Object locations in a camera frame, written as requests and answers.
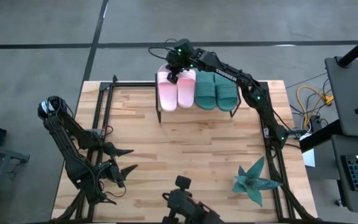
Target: wooden tabletop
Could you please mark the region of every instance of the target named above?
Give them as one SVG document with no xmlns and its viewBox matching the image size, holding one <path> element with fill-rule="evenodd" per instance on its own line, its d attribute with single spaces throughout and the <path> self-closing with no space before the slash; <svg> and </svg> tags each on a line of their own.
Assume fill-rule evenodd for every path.
<svg viewBox="0 0 358 224">
<path fill-rule="evenodd" d="M 289 127 L 294 127 L 284 82 L 267 82 L 275 111 Z M 76 120 L 86 129 L 92 126 L 99 84 L 84 82 L 81 91 Z M 109 195 L 117 205 L 97 204 L 94 222 L 161 222 L 169 213 L 161 195 L 177 188 L 177 175 L 191 178 L 189 191 L 193 198 L 211 207 L 225 222 L 277 221 L 271 190 L 261 191 L 263 208 L 247 195 L 231 192 L 239 165 L 247 170 L 265 155 L 259 116 L 244 100 L 242 102 L 233 119 L 229 113 L 217 108 L 205 111 L 194 106 L 178 108 L 172 113 L 162 112 L 162 123 L 159 124 L 154 87 L 115 87 L 109 116 L 109 125 L 114 132 L 107 136 L 107 141 L 120 149 L 135 150 L 117 159 L 120 168 L 139 166 L 125 181 L 125 196 L 114 198 Z M 102 104 L 99 127 L 104 106 L 105 103 Z M 301 151 L 285 146 L 283 156 L 290 189 L 316 217 Z M 105 155 L 103 160 L 108 160 L 108 156 Z M 266 161 L 261 177 L 270 177 Z M 104 186 L 105 191 L 122 193 L 122 189 L 108 180 L 104 181 Z M 77 192 L 63 169 L 52 218 L 64 212 Z M 280 198 L 284 217 L 288 217 L 281 189 Z"/>
</svg>

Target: paper plant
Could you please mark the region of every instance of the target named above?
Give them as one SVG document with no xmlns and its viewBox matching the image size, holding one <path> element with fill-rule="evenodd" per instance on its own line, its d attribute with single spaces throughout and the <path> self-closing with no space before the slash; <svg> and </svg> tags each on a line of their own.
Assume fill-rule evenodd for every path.
<svg viewBox="0 0 358 224">
<path fill-rule="evenodd" d="M 262 194 L 260 190 L 270 190 L 282 185 L 282 183 L 259 178 L 260 173 L 264 167 L 264 158 L 260 158 L 252 167 L 245 172 L 243 168 L 239 167 L 239 175 L 235 176 L 237 179 L 233 186 L 234 193 L 246 193 L 248 197 L 262 207 Z"/>
</svg>

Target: robotic arm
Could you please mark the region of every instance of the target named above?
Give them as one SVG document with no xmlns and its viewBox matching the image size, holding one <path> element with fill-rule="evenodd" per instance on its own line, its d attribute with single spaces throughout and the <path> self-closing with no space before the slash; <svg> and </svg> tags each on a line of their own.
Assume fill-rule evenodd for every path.
<svg viewBox="0 0 358 224">
<path fill-rule="evenodd" d="M 125 187 L 124 181 L 127 175 L 137 165 L 130 166 L 120 171 L 116 157 L 133 152 L 133 150 L 117 149 L 113 143 L 104 143 L 103 137 L 94 131 L 85 131 L 67 112 L 69 107 L 66 102 L 57 97 L 51 96 L 43 101 L 38 107 L 38 116 L 44 122 L 45 128 L 55 140 L 60 152 L 65 159 L 65 169 L 68 178 L 77 189 L 81 189 L 89 204 L 96 204 L 107 200 L 99 179 L 108 179 L 117 183 L 118 187 Z M 75 147 L 70 136 L 77 139 L 80 149 L 100 150 L 110 155 L 108 161 L 96 164 L 95 166 L 81 155 Z"/>
<path fill-rule="evenodd" d="M 169 50 L 165 60 L 168 62 L 167 69 L 172 72 L 168 80 L 172 83 L 178 81 L 177 75 L 191 68 L 197 68 L 206 72 L 214 72 L 235 82 L 242 92 L 246 103 L 257 110 L 264 125 L 268 129 L 269 148 L 282 149 L 287 140 L 287 130 L 279 125 L 274 117 L 274 110 L 269 106 L 267 92 L 260 87 L 260 83 L 248 73 L 222 63 L 214 52 L 203 49 L 194 49 L 188 39 L 181 39 L 174 46 L 175 50 Z"/>
</svg>

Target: gray floor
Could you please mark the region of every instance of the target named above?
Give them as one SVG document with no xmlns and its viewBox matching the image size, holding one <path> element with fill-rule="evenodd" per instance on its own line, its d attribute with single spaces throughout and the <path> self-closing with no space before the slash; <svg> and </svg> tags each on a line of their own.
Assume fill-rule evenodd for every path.
<svg viewBox="0 0 358 224">
<path fill-rule="evenodd" d="M 0 1 L 0 44 L 90 43 L 102 0 Z M 192 41 L 358 40 L 355 0 L 157 1 L 110 0 L 100 43 Z M 324 59 L 353 46 L 205 47 L 258 80 L 284 80 L 286 86 L 325 72 Z M 62 168 L 62 157 L 37 117 L 37 104 L 50 95 L 75 109 L 89 49 L 0 50 L 0 127 L 6 147 L 29 153 L 15 180 L 0 194 L 0 223 L 48 220 Z M 147 49 L 98 49 L 90 80 L 151 80 L 163 61 Z M 326 75 L 289 88 L 321 89 Z M 308 90 L 301 92 L 306 101 Z M 333 106 L 320 113 L 337 118 Z M 299 127 L 301 117 L 294 115 Z M 336 183 L 310 178 L 318 215 L 324 220 L 358 223 L 358 213 L 337 208 Z"/>
</svg>

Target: slide sandal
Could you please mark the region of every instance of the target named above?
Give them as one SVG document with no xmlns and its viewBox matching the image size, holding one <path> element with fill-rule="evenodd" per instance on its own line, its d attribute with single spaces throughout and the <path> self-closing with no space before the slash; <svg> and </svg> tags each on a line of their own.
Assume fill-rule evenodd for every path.
<svg viewBox="0 0 358 224">
<path fill-rule="evenodd" d="M 162 65 L 157 72 L 158 98 L 161 108 L 164 111 L 172 112 L 177 108 L 177 86 L 167 80 L 171 71 L 166 69 L 165 66 L 167 64 Z"/>
<path fill-rule="evenodd" d="M 221 111 L 231 111 L 237 105 L 237 85 L 218 74 L 215 74 L 216 102 Z"/>
<path fill-rule="evenodd" d="M 213 72 L 197 72 L 195 101 L 201 109 L 213 110 L 215 108 L 216 92 Z"/>
<path fill-rule="evenodd" d="M 194 90 L 196 86 L 196 72 L 183 71 L 178 74 L 178 105 L 181 108 L 191 108 L 194 103 Z"/>
</svg>

